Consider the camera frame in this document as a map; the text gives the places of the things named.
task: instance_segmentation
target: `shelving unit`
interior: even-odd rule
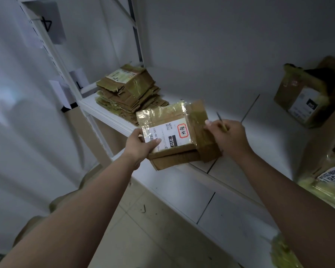
[[[100,143],[112,160],[117,159],[120,153],[112,153],[93,117],[125,136],[135,126],[99,106],[96,94],[88,95],[96,89],[93,81],[117,67],[108,65],[107,50],[102,49],[104,66],[94,66],[96,59],[81,64],[92,66],[94,75],[88,77],[90,85],[78,90],[68,73],[69,62],[63,60],[69,55],[61,56],[71,49],[53,45],[40,16],[30,9],[32,1],[42,0],[18,0]],[[69,1],[79,5],[82,0],[63,3],[67,5]],[[242,121],[254,151],[293,178],[309,131],[272,98],[283,75],[282,64],[310,66],[325,55],[335,55],[335,24],[329,20],[335,11],[324,6],[325,11],[320,13],[319,3],[300,0],[298,7],[290,0],[275,1],[273,6],[261,0],[234,0],[228,5],[220,4],[226,0],[110,0],[115,9],[107,12],[106,1],[85,0],[81,5],[94,3],[89,11],[92,18],[97,15],[94,20],[98,23],[92,22],[92,26],[101,24],[98,30],[105,34],[103,42],[110,34],[114,58],[121,65],[132,62],[146,67],[161,88],[163,99],[170,103],[204,99],[209,119],[217,119],[218,111],[222,118]],[[75,15],[84,9],[74,10]],[[70,11],[66,7],[66,19]],[[310,27],[310,22],[317,22],[316,15],[323,15],[319,19],[323,32]],[[83,28],[90,27],[84,22]],[[321,33],[326,34],[325,38],[313,44]],[[77,35],[83,41],[88,39],[83,32]],[[91,42],[91,48],[75,46],[82,46],[85,54],[97,51],[96,39]],[[244,174],[229,158],[161,171],[155,171],[144,160],[133,177],[246,268],[272,267],[269,241],[277,227]]]

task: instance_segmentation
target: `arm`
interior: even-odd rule
[[[224,154],[244,171],[305,268],[335,268],[335,209],[271,167],[250,148],[238,121],[206,121]]]
[[[141,143],[140,133],[134,130],[121,157],[22,239],[0,268],[87,267],[133,171],[161,141]]]

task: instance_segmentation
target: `floor tile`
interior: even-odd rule
[[[149,191],[127,213],[181,268],[238,267],[228,254]]]
[[[138,200],[139,197],[145,192],[145,187],[134,179],[131,179],[131,185],[125,190],[125,193],[119,203],[120,207],[128,211],[131,206]]]
[[[113,214],[112,219],[109,222],[109,225],[105,233],[109,232],[116,225],[116,223],[119,222],[119,220],[124,216],[124,214],[125,214],[125,211],[121,207],[118,206]]]
[[[125,214],[99,244],[89,268],[173,268],[168,255]]]

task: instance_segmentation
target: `right hand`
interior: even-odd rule
[[[231,156],[236,162],[240,162],[246,156],[254,154],[250,147],[246,131],[241,122],[235,120],[223,119],[227,132],[223,132],[220,120],[213,122],[206,120],[206,129],[208,129],[216,139],[220,149],[224,154]]]

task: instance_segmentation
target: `white wall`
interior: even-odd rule
[[[335,0],[136,2],[147,66],[205,75],[217,89],[275,93],[284,63],[335,55]]]

